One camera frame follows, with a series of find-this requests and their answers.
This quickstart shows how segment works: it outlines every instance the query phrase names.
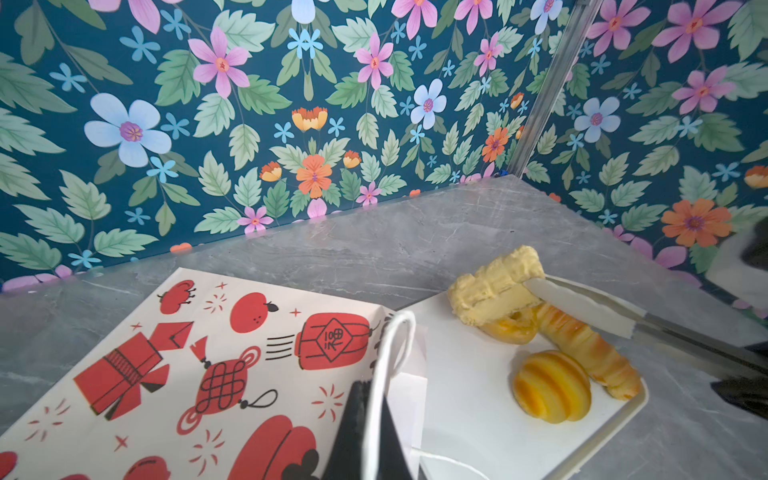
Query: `pink flower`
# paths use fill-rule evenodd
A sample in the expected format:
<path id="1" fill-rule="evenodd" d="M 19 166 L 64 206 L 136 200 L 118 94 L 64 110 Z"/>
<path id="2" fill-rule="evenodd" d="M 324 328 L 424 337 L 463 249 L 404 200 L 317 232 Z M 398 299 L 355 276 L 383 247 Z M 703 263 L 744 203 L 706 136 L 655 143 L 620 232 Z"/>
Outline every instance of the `pink flower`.
<path id="1" fill-rule="evenodd" d="M 478 24 L 478 12 L 483 18 L 490 18 L 493 15 L 493 3 L 491 0 L 462 0 L 456 8 L 456 13 L 453 18 L 456 20 L 463 20 L 469 13 L 467 18 L 467 33 L 471 34 L 475 31 L 475 27 Z"/>
<path id="2" fill-rule="evenodd" d="M 622 0 L 618 12 L 616 11 L 615 0 L 603 0 L 600 7 L 600 16 L 605 22 L 595 22 L 587 32 L 587 38 L 600 37 L 598 43 L 594 45 L 594 56 L 597 57 L 606 50 L 614 39 L 614 48 L 617 50 L 626 50 L 632 34 L 625 27 L 637 27 L 643 20 L 650 15 L 650 9 L 640 7 L 630 10 L 634 7 L 637 0 Z"/>
<path id="3" fill-rule="evenodd" d="M 88 0 L 96 12 L 116 12 L 120 8 L 121 0 Z M 165 3 L 178 3 L 181 0 L 163 0 Z M 160 30 L 160 11 L 152 0 L 128 0 L 131 13 L 136 22 L 151 31 L 157 33 Z"/>
<path id="4" fill-rule="evenodd" d="M 248 50 L 242 47 L 235 47 L 227 53 L 227 36 L 221 28 L 214 27 L 210 33 L 210 43 L 214 46 L 211 50 L 204 41 L 198 38 L 189 40 L 190 49 L 196 57 L 208 63 L 198 65 L 194 69 L 194 79 L 207 83 L 216 77 L 216 91 L 222 98 L 227 98 L 232 92 L 230 79 L 238 87 L 249 87 L 250 80 L 248 75 L 233 65 L 243 65 L 248 59 Z"/>
<path id="5" fill-rule="evenodd" d="M 379 202 L 379 199 L 376 198 L 376 195 L 382 194 L 382 189 L 376 188 L 376 182 L 371 182 L 371 184 L 366 188 L 365 185 L 362 185 L 360 187 L 360 195 L 357 197 L 358 204 L 362 204 L 364 207 L 368 207 L 369 205 L 373 204 L 376 205 Z"/>
<path id="6" fill-rule="evenodd" d="M 368 78 L 370 78 L 371 86 L 374 90 L 379 90 L 379 87 L 381 87 L 381 75 L 388 77 L 395 72 L 395 69 L 392 68 L 392 64 L 385 61 L 392 54 L 392 43 L 385 43 L 384 46 L 381 47 L 381 50 L 379 50 L 380 45 L 381 41 L 379 40 L 379 35 L 373 32 L 370 42 L 371 51 L 368 52 L 366 49 L 361 48 L 355 53 L 357 61 L 366 65 L 360 69 L 357 81 L 365 83 L 368 81 Z"/>
<path id="7" fill-rule="evenodd" d="M 688 253 L 685 247 L 675 245 L 674 247 L 661 249 L 659 254 L 656 255 L 656 258 L 654 259 L 654 248 L 650 243 L 643 240 L 642 238 L 635 237 L 630 245 L 632 248 L 640 252 L 644 257 L 648 258 L 649 260 L 653 260 L 654 262 L 667 269 L 672 268 L 673 266 L 678 266 L 684 262 Z M 694 275 L 691 275 L 688 272 L 681 272 L 679 270 L 672 271 L 671 273 L 675 275 L 679 280 L 690 283 L 696 288 L 701 288 L 701 282 Z"/>
<path id="8" fill-rule="evenodd" d="M 245 217 L 238 218 L 237 224 L 246 225 L 245 234 L 247 235 L 253 233 L 254 230 L 263 232 L 266 230 L 264 225 L 269 225 L 273 221 L 275 220 L 272 217 L 266 216 L 266 207 L 259 207 L 256 212 L 251 207 L 245 207 Z"/>
<path id="9" fill-rule="evenodd" d="M 491 37 L 491 42 L 483 38 L 480 41 L 480 52 L 483 55 L 478 55 L 475 59 L 475 66 L 480 67 L 480 76 L 485 74 L 486 70 L 493 70 L 496 68 L 496 57 L 502 52 L 503 47 L 498 44 L 498 32 L 494 33 Z"/>
<path id="10" fill-rule="evenodd" d="M 395 4 L 392 5 L 394 16 L 403 18 L 408 12 L 411 12 L 406 28 L 409 39 L 415 37 L 416 33 L 419 32 L 419 28 L 422 26 L 422 16 L 424 17 L 424 25 L 430 28 L 437 25 L 437 8 L 429 0 L 395 0 Z"/>
<path id="11" fill-rule="evenodd" d="M 715 0 L 697 0 L 693 13 L 690 12 L 690 6 L 686 2 L 672 5 L 667 13 L 667 18 L 677 27 L 665 28 L 659 35 L 656 35 L 651 44 L 656 47 L 664 47 L 676 38 L 677 41 L 667 53 L 670 63 L 680 60 L 688 52 L 691 38 L 693 38 L 696 47 L 701 50 L 715 48 L 720 40 L 720 33 L 716 28 L 709 25 L 726 21 L 736 13 L 741 4 L 739 2 L 723 2 L 710 10 L 714 3 Z"/>
<path id="12" fill-rule="evenodd" d="M 685 115 L 697 105 L 702 111 L 714 111 L 717 99 L 736 88 L 736 85 L 729 81 L 722 83 L 726 73 L 728 73 L 728 67 L 715 68 L 704 80 L 702 71 L 692 71 L 688 75 L 688 84 L 693 88 L 682 87 L 672 94 L 672 98 L 677 100 L 687 98 L 680 106 L 680 114 Z"/>

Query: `light blue flower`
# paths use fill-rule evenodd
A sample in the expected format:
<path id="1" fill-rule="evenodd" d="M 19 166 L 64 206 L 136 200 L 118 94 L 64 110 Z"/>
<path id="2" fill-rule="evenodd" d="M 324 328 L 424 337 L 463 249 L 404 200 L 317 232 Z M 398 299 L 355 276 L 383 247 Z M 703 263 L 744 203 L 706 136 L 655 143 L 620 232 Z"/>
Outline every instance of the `light blue flower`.
<path id="1" fill-rule="evenodd" d="M 594 68 L 592 68 L 592 74 L 594 75 L 595 72 L 597 72 L 599 74 L 603 74 L 604 73 L 604 69 L 610 67 L 611 63 L 608 60 L 606 60 L 606 56 L 605 56 L 605 54 L 603 54 L 600 57 L 600 60 L 593 61 L 589 65 L 594 67 Z"/>
<path id="2" fill-rule="evenodd" d="M 581 141 L 581 139 L 584 138 L 584 134 L 574 135 L 571 134 L 571 139 L 566 145 L 571 147 L 573 151 L 576 151 L 579 148 L 582 148 L 584 146 L 584 142 Z"/>
<path id="3" fill-rule="evenodd" d="M 409 95 L 408 98 L 406 98 L 406 101 L 401 101 L 400 106 L 402 107 L 402 110 L 400 110 L 401 115 L 410 115 L 411 110 L 415 107 L 415 105 L 411 102 L 411 96 Z"/>
<path id="4" fill-rule="evenodd" d="M 85 89 L 80 86 L 78 83 L 79 81 L 88 81 L 86 77 L 83 75 L 72 75 L 72 70 L 69 69 L 69 65 L 65 63 L 61 63 L 58 66 L 61 69 L 61 73 L 58 73 L 57 71 L 51 72 L 51 77 L 55 80 L 63 81 L 64 84 L 61 86 L 61 89 L 63 91 L 70 91 L 72 87 L 74 87 L 75 90 L 79 91 L 80 93 L 85 93 Z"/>
<path id="5" fill-rule="evenodd" d="M 418 127 L 416 127 L 415 130 L 411 129 L 411 141 L 416 142 L 416 144 L 420 144 L 422 141 L 422 138 L 424 138 L 424 132 L 422 131 L 422 125 L 419 124 Z"/>
<path id="6" fill-rule="evenodd" d="M 416 45 L 411 45 L 410 47 L 408 47 L 408 51 L 413 52 L 413 55 L 411 55 L 411 61 L 416 60 L 416 57 L 424 58 L 424 56 L 422 55 L 422 52 L 424 51 L 425 48 L 427 48 L 427 44 L 422 43 L 421 35 L 417 35 Z"/>
<path id="7" fill-rule="evenodd" d="M 165 125 L 161 125 L 160 129 L 162 131 L 172 131 L 173 134 L 171 136 L 174 138 L 174 140 L 179 139 L 179 134 L 182 134 L 185 137 L 190 136 L 190 132 L 186 128 L 182 128 L 190 124 L 189 120 L 187 120 L 186 118 L 182 118 L 181 120 L 176 121 L 176 117 L 174 117 L 174 114 L 170 112 L 165 114 L 165 118 L 166 120 L 168 120 L 169 123 Z"/>
<path id="8" fill-rule="evenodd" d="M 688 134 L 699 133 L 699 129 L 697 127 L 702 123 L 703 121 L 700 118 L 697 118 L 694 121 L 690 121 L 690 115 L 683 117 L 682 123 L 677 125 L 677 130 L 680 132 L 680 138 L 685 137 Z"/>
<path id="9" fill-rule="evenodd" d="M 631 98 L 634 100 L 635 95 L 639 95 L 642 90 L 640 88 L 637 88 L 637 82 L 635 81 L 632 86 L 624 88 L 622 90 L 624 92 L 624 98 Z"/>
<path id="10" fill-rule="evenodd" d="M 600 220 L 603 220 L 603 225 L 608 225 L 609 223 L 613 224 L 616 223 L 616 217 L 618 217 L 618 214 L 612 214 L 609 209 L 605 209 L 602 215 L 598 215 L 598 218 Z"/>
<path id="11" fill-rule="evenodd" d="M 130 217 L 128 219 L 128 223 L 136 222 L 139 225 L 144 225 L 144 221 L 150 219 L 149 215 L 142 215 L 143 213 L 144 213 L 144 209 L 141 207 L 136 207 L 135 212 L 132 212 L 130 210 L 125 211 L 125 214 Z"/>
<path id="12" fill-rule="evenodd" d="M 717 164 L 715 165 L 715 168 L 717 169 L 717 172 L 712 174 L 713 177 L 722 177 L 721 180 L 724 182 L 728 181 L 728 178 L 738 178 L 741 177 L 741 173 L 735 171 L 739 167 L 739 162 L 733 162 L 729 164 L 727 167 L 723 164 Z"/>
<path id="13" fill-rule="evenodd" d="M 174 178 L 179 176 L 177 172 L 174 172 L 171 170 L 171 168 L 173 168 L 174 165 L 176 164 L 175 160 L 169 160 L 163 163 L 157 157 L 149 157 L 149 161 L 152 162 L 152 164 L 157 168 L 153 168 L 152 170 L 147 170 L 147 175 L 149 177 L 154 177 L 155 175 L 157 175 L 157 178 L 160 179 L 160 183 L 164 184 L 166 180 L 168 180 L 166 176 L 174 177 Z"/>
<path id="14" fill-rule="evenodd" d="M 192 29 L 189 27 L 189 25 L 185 25 L 181 22 L 181 10 L 176 8 L 174 10 L 174 16 L 170 16 L 170 13 L 166 12 L 165 10 L 161 10 L 160 15 L 163 15 L 163 18 L 168 20 L 168 23 L 165 24 L 163 27 L 163 30 L 165 31 L 176 31 L 176 38 L 181 40 L 184 38 L 181 34 L 182 31 L 185 31 L 186 33 L 191 33 Z"/>
<path id="15" fill-rule="evenodd" d="M 141 57 L 147 57 L 150 63 L 156 64 L 157 59 L 152 55 L 150 50 L 160 50 L 160 45 L 156 41 L 148 41 L 144 43 L 144 33 L 138 25 L 134 25 L 131 29 L 134 34 L 133 38 L 120 37 L 120 43 L 126 47 L 133 48 L 134 54 L 131 55 L 134 61 L 140 61 Z"/>
<path id="16" fill-rule="evenodd" d="M 396 44 L 400 44 L 400 38 L 405 38 L 406 34 L 403 30 L 406 29 L 406 23 L 400 23 L 395 20 L 395 31 L 389 36 Z"/>
<path id="17" fill-rule="evenodd" d="M 590 178 L 592 178 L 592 176 L 590 174 L 588 174 L 587 172 L 582 170 L 581 171 L 581 175 L 576 177 L 576 180 L 578 180 L 578 184 L 581 185 L 581 184 L 586 184 L 589 181 Z"/>
<path id="18" fill-rule="evenodd" d="M 69 258 L 74 258 L 74 261 L 71 263 L 72 266 L 80 265 L 81 263 L 85 268 L 93 268 L 92 263 L 101 263 L 101 260 L 99 260 L 96 257 L 93 257 L 93 252 L 90 250 L 83 250 L 82 255 L 77 255 L 76 253 L 70 253 L 67 255 Z"/>
<path id="19" fill-rule="evenodd" d="M 274 137 L 279 138 L 283 141 L 283 143 L 286 143 L 289 138 L 293 138 L 293 132 L 289 132 L 290 130 L 290 122 L 287 121 L 284 126 L 280 126 L 280 124 L 275 124 L 275 128 L 277 129 L 277 132 L 275 133 Z"/>
<path id="20" fill-rule="evenodd" d="M 576 120 L 576 117 L 581 115 L 581 102 L 577 103 L 575 107 L 568 105 L 568 113 L 565 115 L 571 117 L 571 120 Z"/>
<path id="21" fill-rule="evenodd" d="M 336 135 L 336 138 L 338 138 L 341 131 L 346 130 L 346 127 L 341 125 L 343 121 L 344 117 L 339 117 L 339 120 L 333 120 L 332 118 L 329 118 L 328 123 L 330 123 L 332 127 L 328 129 L 328 133 Z"/>

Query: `bread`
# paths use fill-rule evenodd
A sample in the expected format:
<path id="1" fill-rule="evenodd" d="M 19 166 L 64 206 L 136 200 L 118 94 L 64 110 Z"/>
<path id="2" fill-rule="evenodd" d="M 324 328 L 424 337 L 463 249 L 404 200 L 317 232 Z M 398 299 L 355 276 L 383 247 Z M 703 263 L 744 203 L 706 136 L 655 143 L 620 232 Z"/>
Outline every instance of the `bread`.
<path id="1" fill-rule="evenodd" d="M 579 362 L 611 396 L 629 400 L 640 393 L 643 387 L 637 370 L 586 323 L 549 303 L 537 306 L 534 311 L 539 331 Z"/>

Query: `red printed illustration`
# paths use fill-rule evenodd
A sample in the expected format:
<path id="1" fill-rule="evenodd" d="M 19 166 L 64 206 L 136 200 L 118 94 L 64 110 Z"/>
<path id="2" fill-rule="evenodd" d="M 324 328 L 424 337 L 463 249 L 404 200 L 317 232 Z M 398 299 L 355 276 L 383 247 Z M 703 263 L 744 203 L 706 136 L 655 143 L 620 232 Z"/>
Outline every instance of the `red printed illustration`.
<path id="1" fill-rule="evenodd" d="M 262 393 L 253 402 L 243 400 L 243 394 L 248 383 L 248 369 L 259 361 L 261 349 L 250 346 L 240 355 L 239 359 L 211 363 L 206 360 L 205 348 L 208 337 L 198 340 L 192 347 L 192 352 L 204 364 L 205 374 L 197 390 L 194 406 L 190 407 L 179 419 L 176 433 L 186 435 L 192 433 L 200 424 L 203 415 L 223 412 L 235 405 L 242 409 L 264 409 L 277 401 L 277 390 L 271 389 Z"/>
<path id="2" fill-rule="evenodd" d="M 315 435 L 284 415 L 262 423 L 240 450 L 227 480 L 316 480 Z"/>
<path id="3" fill-rule="evenodd" d="M 96 415 L 116 419 L 141 405 L 141 387 L 155 392 L 168 380 L 170 365 L 154 369 L 164 350 L 183 349 L 192 322 L 158 323 L 149 340 L 137 333 L 74 378 Z"/>
<path id="4" fill-rule="evenodd" d="M 277 310 L 277 305 L 267 302 L 263 293 L 248 293 L 232 308 L 230 325 L 237 333 L 253 332 L 266 322 L 269 312 Z"/>
<path id="5" fill-rule="evenodd" d="M 178 312 L 182 303 L 191 303 L 190 298 L 194 297 L 191 295 L 193 291 L 195 288 L 192 280 L 183 280 L 173 285 L 166 293 L 158 295 L 160 297 L 160 313 L 170 315 Z"/>

